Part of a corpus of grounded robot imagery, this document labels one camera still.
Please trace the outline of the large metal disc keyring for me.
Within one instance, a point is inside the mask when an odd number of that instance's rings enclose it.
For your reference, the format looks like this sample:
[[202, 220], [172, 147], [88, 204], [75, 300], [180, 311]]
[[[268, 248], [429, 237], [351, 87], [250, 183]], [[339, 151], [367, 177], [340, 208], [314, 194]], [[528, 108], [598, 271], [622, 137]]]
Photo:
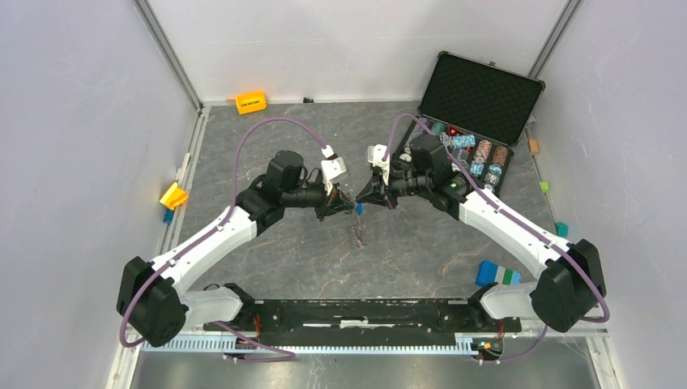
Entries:
[[363, 226], [360, 222], [359, 216], [357, 215], [357, 211], [352, 209], [347, 211], [347, 214], [350, 216], [352, 222], [352, 229], [356, 236], [356, 243], [359, 247], [363, 247], [365, 244]]

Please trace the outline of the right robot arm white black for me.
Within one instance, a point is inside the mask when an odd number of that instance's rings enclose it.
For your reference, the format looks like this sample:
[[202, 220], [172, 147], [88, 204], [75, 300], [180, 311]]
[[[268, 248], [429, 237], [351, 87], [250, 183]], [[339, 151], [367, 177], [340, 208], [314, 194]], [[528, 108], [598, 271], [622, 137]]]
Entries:
[[367, 149], [372, 177], [359, 203], [393, 209], [400, 197], [419, 195], [438, 210], [471, 226], [511, 253], [534, 281], [490, 281], [473, 295], [469, 323], [487, 331], [503, 318], [537, 318], [567, 332], [580, 321], [610, 317], [600, 253], [586, 239], [576, 243], [550, 233], [519, 215], [493, 192], [480, 188], [435, 135], [412, 140], [409, 169], [393, 173], [388, 147]]

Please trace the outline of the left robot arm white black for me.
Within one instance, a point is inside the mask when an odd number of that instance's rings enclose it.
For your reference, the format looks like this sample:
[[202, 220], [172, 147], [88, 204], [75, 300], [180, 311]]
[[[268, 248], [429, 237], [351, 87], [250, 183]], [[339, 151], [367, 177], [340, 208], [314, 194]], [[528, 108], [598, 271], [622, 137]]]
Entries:
[[209, 225], [170, 251], [144, 260], [136, 256], [123, 268], [116, 311], [122, 316], [120, 342], [160, 347], [187, 327], [220, 321], [245, 330], [254, 308], [229, 287], [193, 291], [191, 286], [239, 246], [282, 220], [288, 208], [311, 208], [322, 220], [348, 211], [352, 201], [340, 192], [348, 172], [342, 157], [329, 152], [308, 181], [303, 157], [280, 151], [264, 174], [239, 192]]

